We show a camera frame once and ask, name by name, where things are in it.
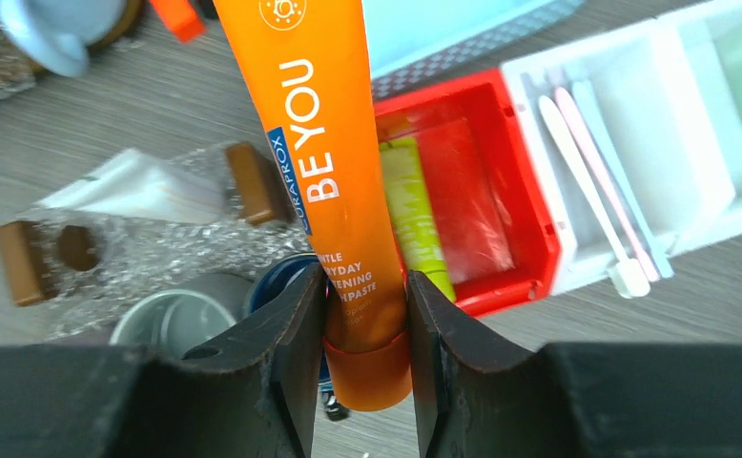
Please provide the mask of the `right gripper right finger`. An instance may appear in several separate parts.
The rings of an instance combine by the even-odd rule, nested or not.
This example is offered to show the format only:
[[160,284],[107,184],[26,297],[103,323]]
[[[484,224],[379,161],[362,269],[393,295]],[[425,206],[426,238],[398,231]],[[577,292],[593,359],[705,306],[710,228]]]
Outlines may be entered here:
[[742,457],[742,344],[529,351],[408,275],[423,457]]

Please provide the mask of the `grey mug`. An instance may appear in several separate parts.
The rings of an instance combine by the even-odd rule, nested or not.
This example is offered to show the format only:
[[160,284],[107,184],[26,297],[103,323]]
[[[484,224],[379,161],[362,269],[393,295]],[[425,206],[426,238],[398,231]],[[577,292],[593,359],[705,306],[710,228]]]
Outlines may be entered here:
[[181,357],[243,319],[251,286],[239,275],[208,273],[160,290],[120,318],[110,343],[146,344]]

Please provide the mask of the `light blue mug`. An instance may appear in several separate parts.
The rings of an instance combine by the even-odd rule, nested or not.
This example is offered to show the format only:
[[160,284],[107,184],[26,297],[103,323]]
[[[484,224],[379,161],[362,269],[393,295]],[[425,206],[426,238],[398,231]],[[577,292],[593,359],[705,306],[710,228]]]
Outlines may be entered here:
[[113,30],[125,0],[0,0],[0,25],[10,42],[45,69],[85,74],[88,47]]

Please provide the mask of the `orange cap toothpaste tube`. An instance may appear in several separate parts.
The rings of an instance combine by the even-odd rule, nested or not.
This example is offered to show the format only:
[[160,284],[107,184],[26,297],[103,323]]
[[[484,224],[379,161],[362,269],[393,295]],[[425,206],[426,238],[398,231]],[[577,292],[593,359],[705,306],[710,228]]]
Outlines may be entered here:
[[226,211],[225,190],[136,149],[124,150],[73,183],[36,202],[128,218],[207,224]]

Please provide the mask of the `dark blue mug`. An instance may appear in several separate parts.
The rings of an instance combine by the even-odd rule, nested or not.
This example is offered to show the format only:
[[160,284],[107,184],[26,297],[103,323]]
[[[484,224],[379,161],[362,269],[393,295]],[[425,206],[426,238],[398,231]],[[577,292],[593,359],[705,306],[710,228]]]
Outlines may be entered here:
[[[246,295],[245,314],[250,315],[275,299],[309,265],[318,263],[315,253],[298,253],[264,268],[258,273],[257,279]],[[324,351],[321,352],[319,368],[319,398],[323,411],[330,421],[339,422],[350,416],[351,410],[343,406],[335,395]]]

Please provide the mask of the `green toothpaste tube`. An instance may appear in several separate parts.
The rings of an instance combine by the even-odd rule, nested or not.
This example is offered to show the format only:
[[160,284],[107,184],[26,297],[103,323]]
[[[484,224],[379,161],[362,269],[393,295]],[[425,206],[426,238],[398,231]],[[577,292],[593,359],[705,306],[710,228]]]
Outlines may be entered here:
[[404,267],[423,272],[450,300],[456,295],[413,137],[379,145],[384,191]]

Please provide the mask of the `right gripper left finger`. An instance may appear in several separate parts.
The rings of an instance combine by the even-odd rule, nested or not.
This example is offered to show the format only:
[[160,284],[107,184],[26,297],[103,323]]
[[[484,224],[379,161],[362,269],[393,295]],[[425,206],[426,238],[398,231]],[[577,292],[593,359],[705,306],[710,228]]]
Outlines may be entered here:
[[146,346],[0,346],[0,457],[307,457],[326,311],[312,265],[176,358]]

